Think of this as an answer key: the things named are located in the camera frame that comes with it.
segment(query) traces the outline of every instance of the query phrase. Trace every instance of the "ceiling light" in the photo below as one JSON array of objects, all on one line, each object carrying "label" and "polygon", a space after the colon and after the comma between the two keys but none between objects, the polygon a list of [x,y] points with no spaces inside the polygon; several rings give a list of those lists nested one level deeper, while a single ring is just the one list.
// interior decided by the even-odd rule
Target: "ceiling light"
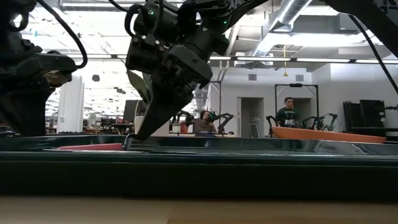
[{"label": "ceiling light", "polygon": [[[121,7],[130,7],[131,4],[118,4]],[[63,3],[63,7],[114,7],[110,3]]]},{"label": "ceiling light", "polygon": [[231,60],[231,57],[211,56],[210,60]]},{"label": "ceiling light", "polygon": [[238,61],[256,61],[256,62],[288,62],[290,58],[282,57],[237,57]]},{"label": "ceiling light", "polygon": [[324,63],[348,63],[349,59],[331,59],[331,58],[298,58],[298,62],[324,62]]},{"label": "ceiling light", "polygon": [[358,59],[355,63],[379,63],[378,60],[371,60],[371,59]]},{"label": "ceiling light", "polygon": [[[67,54],[68,57],[70,58],[83,58],[81,54]],[[88,58],[112,58],[112,55],[106,55],[106,54],[88,54]]]},{"label": "ceiling light", "polygon": [[386,64],[398,64],[398,60],[383,60],[383,63],[386,63]]}]

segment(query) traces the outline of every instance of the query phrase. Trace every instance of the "person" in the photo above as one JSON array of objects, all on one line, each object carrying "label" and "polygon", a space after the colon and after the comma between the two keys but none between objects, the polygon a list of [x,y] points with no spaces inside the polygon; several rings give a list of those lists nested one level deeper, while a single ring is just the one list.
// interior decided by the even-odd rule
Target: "person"
[{"label": "person", "polygon": [[216,128],[214,124],[209,120],[210,112],[209,111],[201,111],[199,119],[193,120],[193,132],[201,132],[201,131],[209,131],[216,132]]},{"label": "person", "polygon": [[285,107],[280,109],[276,114],[277,125],[287,128],[299,127],[299,114],[293,107],[293,98],[285,98]]}]

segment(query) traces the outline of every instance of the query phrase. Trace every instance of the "wooden surface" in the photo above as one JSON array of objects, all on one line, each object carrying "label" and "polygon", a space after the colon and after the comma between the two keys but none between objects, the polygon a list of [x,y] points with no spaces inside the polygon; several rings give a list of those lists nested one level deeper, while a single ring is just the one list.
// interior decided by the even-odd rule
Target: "wooden surface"
[{"label": "wooden surface", "polygon": [[184,202],[119,198],[0,198],[1,224],[396,224],[398,206]]}]

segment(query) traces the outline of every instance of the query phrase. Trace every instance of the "black shirt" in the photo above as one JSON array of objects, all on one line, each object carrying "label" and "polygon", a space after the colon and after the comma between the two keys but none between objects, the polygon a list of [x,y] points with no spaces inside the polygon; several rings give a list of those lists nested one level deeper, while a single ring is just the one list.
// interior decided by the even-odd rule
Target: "black shirt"
[{"label": "black shirt", "polygon": [[294,109],[282,108],[276,114],[276,121],[279,121],[282,127],[297,127],[298,120],[299,114]]}]

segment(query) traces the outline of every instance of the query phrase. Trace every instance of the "woman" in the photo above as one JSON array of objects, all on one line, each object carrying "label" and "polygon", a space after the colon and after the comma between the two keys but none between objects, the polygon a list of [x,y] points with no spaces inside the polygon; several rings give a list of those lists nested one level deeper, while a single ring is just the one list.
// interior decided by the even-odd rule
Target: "woman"
[{"label": "woman", "polygon": [[193,120],[193,132],[198,133],[201,131],[216,132],[214,124],[210,121],[209,111],[201,111],[199,119]]}]

